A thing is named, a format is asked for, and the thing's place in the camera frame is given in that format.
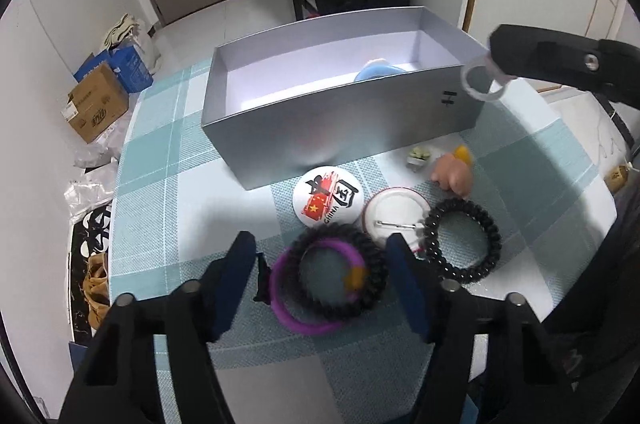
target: gray box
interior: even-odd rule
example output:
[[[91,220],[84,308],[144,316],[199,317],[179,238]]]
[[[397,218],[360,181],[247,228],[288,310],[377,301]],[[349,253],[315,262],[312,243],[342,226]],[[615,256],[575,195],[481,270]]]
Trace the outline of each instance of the gray box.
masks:
[[[485,51],[421,7],[276,27],[215,49],[202,129],[245,189],[265,186],[473,127],[460,68]],[[377,58],[409,72],[353,83]]]

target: rubber toy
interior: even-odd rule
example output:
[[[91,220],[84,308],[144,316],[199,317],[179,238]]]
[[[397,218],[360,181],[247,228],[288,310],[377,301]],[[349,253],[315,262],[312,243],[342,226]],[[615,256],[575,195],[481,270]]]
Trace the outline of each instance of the rubber toy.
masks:
[[[438,157],[431,180],[438,182],[444,191],[451,190],[459,197],[467,198],[474,183],[471,164],[468,148],[459,146],[453,153]]]

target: small cardboard box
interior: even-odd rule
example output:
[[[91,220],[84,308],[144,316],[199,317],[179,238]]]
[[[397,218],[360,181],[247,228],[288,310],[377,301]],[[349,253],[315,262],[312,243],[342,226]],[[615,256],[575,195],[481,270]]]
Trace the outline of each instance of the small cardboard box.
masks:
[[[128,109],[129,96],[103,62],[74,87],[62,115],[86,143],[91,143]]]

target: black beaded bracelet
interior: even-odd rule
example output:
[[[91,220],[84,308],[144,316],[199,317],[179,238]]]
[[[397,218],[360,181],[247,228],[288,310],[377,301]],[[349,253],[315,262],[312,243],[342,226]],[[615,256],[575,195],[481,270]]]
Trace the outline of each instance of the black beaded bracelet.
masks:
[[[438,241],[438,227],[440,226],[442,217],[452,211],[460,211],[471,217],[480,224],[486,234],[488,252],[478,265],[460,269],[459,267],[454,267],[442,256],[440,242]],[[430,211],[424,221],[423,249],[426,253],[426,258],[430,263],[438,267],[439,273],[445,278],[454,279],[460,283],[471,283],[481,280],[494,270],[495,265],[498,263],[498,260],[500,260],[501,248],[500,233],[494,220],[486,210],[469,200],[443,200]]]
[[[353,245],[364,258],[367,276],[356,300],[341,305],[331,305],[316,299],[303,284],[300,277],[300,264],[314,242],[322,239],[339,239]],[[289,274],[286,275],[289,287],[295,299],[303,307],[314,314],[322,316],[328,321],[349,320],[360,316],[380,300],[386,287],[385,258],[382,250],[373,243],[371,238],[351,224],[327,224],[306,230],[291,245],[287,265]]]

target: badge pin back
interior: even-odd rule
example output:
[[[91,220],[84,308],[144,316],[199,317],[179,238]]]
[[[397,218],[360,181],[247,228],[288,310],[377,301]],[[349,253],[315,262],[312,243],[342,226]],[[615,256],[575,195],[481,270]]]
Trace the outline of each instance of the badge pin back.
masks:
[[[362,226],[381,247],[393,233],[400,233],[415,253],[420,249],[422,223],[430,210],[429,203],[417,191],[387,188],[367,203],[362,214]]]

